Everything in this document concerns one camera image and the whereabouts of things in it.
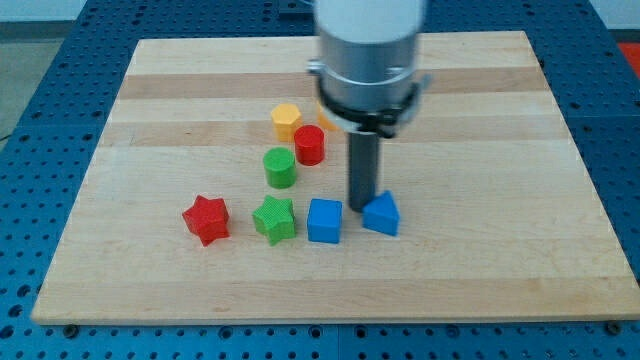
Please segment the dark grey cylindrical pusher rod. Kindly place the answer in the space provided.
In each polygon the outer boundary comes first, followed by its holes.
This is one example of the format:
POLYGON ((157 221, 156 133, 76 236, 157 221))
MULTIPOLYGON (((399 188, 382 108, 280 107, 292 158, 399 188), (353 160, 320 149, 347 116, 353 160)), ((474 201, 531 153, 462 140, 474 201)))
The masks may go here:
POLYGON ((348 134, 349 207, 362 212, 376 196, 379 164, 379 138, 375 133, 348 134))

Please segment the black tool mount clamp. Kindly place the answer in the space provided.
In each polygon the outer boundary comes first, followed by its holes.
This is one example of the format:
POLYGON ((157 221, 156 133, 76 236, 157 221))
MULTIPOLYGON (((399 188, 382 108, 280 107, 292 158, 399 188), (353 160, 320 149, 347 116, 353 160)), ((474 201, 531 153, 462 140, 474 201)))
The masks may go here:
POLYGON ((421 84, 412 83, 408 95, 399 103, 381 110, 355 110, 333 99, 316 82, 320 105, 325 116, 346 132, 376 134, 385 139, 394 138, 398 131, 409 124, 419 112, 421 84))

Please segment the yellow block behind arm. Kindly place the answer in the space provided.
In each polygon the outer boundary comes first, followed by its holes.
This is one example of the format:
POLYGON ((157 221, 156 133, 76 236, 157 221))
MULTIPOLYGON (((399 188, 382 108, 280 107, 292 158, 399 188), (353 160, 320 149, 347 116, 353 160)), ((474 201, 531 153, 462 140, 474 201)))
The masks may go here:
POLYGON ((316 113, 317 113, 317 122, 318 125, 327 131, 338 131, 340 129, 335 123, 333 123, 327 113, 324 110, 324 107, 321 105, 319 101, 316 102, 316 113))

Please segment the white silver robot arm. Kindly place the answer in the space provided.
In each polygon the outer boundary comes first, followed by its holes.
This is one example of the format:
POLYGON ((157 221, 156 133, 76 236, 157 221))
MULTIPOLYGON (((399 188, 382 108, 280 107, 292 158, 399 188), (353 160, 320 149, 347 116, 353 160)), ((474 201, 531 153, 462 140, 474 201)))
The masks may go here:
POLYGON ((380 142, 416 116, 428 76, 416 74, 426 0, 317 0, 319 54, 308 63, 324 115, 347 135, 348 204, 377 193, 380 142))

